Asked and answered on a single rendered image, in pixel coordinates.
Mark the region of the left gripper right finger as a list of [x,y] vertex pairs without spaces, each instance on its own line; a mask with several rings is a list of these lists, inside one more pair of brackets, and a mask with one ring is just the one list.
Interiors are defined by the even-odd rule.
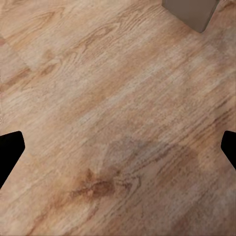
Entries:
[[236,169],[236,133],[225,131],[222,137],[221,149]]

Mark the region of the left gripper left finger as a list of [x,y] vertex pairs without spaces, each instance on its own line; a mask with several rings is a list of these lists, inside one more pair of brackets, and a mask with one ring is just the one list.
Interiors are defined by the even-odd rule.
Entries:
[[0,136],[0,189],[25,150],[21,131]]

